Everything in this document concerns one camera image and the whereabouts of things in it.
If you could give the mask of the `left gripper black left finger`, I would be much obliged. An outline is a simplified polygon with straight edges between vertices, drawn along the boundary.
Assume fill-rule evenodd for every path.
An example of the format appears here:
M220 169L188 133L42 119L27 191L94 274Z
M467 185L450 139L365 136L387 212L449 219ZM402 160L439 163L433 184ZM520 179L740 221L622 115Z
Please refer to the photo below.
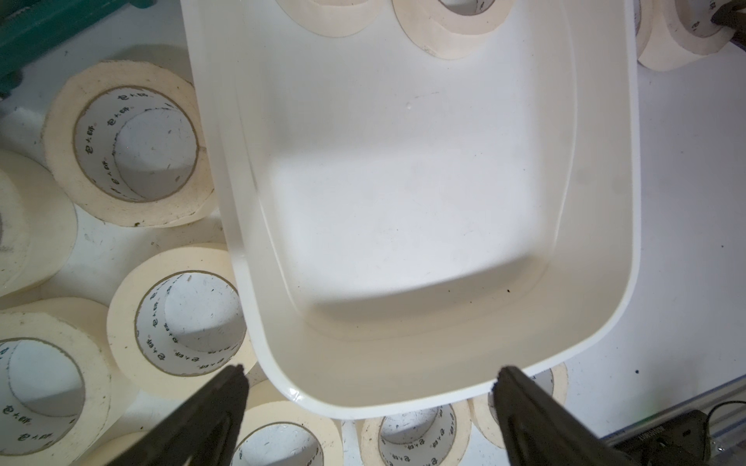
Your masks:
M209 380L113 465L228 465L250 394L242 365Z

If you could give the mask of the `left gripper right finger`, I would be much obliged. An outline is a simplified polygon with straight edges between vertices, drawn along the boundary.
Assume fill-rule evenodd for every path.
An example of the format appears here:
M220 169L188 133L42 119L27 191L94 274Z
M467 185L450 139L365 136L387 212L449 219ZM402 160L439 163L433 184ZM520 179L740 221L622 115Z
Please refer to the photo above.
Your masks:
M635 464L619 450L602 443L515 366L499 370L492 394L512 465Z

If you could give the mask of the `masking tape roll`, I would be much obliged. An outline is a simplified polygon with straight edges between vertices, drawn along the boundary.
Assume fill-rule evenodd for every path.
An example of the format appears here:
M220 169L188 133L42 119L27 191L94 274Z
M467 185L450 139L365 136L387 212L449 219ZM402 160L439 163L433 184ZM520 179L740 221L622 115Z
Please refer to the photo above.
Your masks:
M287 400L268 381L250 389L233 465L342 465L340 426Z
M54 277L76 242L76 209L36 161L1 152L1 295Z
M726 4L719 0L653 0L654 19L649 44L638 62L666 72L720 52L736 31L713 21Z
M475 52L503 25L515 1L394 0L394 13L407 37L441 59Z
M104 61L70 78L42 140L52 176L105 223L176 227L216 209L195 89L155 64Z
M69 465L120 419L137 389L110 350L108 308L78 297L52 298L1 313L1 463ZM81 412L47 416L19 400L10 360L20 344L40 343L66 356L83 386Z
M547 392L559 405L565 405L568 394L568 373L565 363L530 377ZM473 424L494 446L505 449L502 433L497 421L493 394L484 393L468 400Z
M137 388L181 400L227 365L256 365L227 246L166 250L132 270L107 316L118 367Z
M277 0L297 24L318 35L343 38L361 32L378 17L380 0Z
M468 404L356 422L359 452L365 465L458 465L472 429Z
M654 1L633 0L636 56L641 57L649 44L653 29Z

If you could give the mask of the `white plastic storage tray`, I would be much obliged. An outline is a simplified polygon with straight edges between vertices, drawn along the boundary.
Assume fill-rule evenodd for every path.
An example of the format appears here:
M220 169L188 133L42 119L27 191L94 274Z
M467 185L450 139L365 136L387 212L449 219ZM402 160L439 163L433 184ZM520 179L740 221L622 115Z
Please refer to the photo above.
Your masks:
M246 323L289 400L458 402L619 322L640 260L631 2L520 1L454 61L390 3L342 39L274 1L182 12Z

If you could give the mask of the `green tool case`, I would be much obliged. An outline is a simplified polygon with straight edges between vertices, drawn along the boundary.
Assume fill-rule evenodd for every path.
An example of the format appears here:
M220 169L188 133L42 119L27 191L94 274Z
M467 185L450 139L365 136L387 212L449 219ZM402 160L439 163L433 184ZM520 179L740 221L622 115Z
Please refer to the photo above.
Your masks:
M23 81L23 68L128 0L32 0L1 2L1 97Z

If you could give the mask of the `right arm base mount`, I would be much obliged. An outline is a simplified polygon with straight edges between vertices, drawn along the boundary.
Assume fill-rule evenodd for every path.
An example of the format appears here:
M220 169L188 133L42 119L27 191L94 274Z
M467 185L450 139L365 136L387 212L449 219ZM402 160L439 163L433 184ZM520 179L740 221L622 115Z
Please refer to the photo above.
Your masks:
M692 410L661 423L619 431L604 441L635 465L707 465L705 421L705 413Z

